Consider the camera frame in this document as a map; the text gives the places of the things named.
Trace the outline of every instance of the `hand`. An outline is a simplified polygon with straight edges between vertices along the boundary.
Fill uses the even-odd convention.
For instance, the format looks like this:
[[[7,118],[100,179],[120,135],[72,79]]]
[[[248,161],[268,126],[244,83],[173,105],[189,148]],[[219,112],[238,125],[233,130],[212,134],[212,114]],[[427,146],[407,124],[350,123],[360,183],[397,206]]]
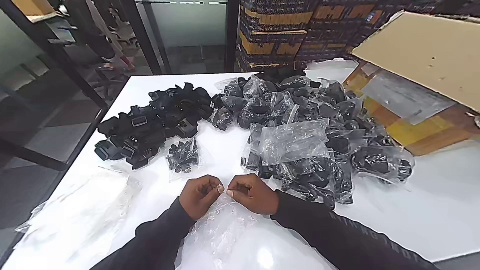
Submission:
[[[193,220],[197,220],[208,211],[224,190],[222,182],[211,175],[189,179],[180,194],[180,204]]]
[[[235,175],[227,195],[253,213],[273,215],[278,209],[278,195],[255,173]]]

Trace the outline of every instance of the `floor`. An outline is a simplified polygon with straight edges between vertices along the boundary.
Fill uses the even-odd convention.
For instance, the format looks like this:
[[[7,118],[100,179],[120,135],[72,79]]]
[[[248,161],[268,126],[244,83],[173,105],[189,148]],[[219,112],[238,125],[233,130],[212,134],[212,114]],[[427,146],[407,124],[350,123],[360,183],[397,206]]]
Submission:
[[[206,74],[225,72],[225,45],[167,48],[173,74]]]

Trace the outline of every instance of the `wrist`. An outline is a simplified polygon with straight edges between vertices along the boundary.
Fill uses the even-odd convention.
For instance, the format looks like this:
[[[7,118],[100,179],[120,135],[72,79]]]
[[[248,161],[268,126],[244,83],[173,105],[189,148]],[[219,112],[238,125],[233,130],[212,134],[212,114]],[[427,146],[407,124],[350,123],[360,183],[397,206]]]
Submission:
[[[278,197],[278,194],[277,192],[273,192],[273,201],[274,201],[274,204],[273,204],[273,208],[272,208],[272,211],[270,213],[270,215],[275,215],[277,212],[278,212],[278,205],[280,204],[280,198]]]

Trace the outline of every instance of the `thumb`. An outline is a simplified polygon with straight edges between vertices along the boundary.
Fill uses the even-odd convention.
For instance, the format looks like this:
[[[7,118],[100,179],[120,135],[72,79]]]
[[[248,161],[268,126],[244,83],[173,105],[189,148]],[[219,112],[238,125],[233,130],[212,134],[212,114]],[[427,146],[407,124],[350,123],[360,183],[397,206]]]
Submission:
[[[229,189],[227,190],[227,195],[245,207],[250,203],[250,197],[241,191]]]
[[[210,192],[201,199],[201,202],[210,207],[224,190],[225,188],[222,185],[210,190]]]

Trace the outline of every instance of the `plastic buckle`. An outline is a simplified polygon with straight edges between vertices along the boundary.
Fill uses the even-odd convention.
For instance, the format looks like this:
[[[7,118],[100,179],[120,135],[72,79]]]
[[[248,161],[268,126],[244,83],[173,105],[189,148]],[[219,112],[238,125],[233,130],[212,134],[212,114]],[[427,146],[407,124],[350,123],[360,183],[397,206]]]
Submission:
[[[95,153],[102,159],[108,159],[108,153],[103,149],[103,147],[95,148]]]
[[[126,158],[131,159],[133,157],[133,154],[135,153],[135,150],[131,149],[130,147],[124,146],[121,149],[120,154]]]
[[[145,115],[135,117],[132,119],[132,126],[139,126],[147,123],[147,117]]]

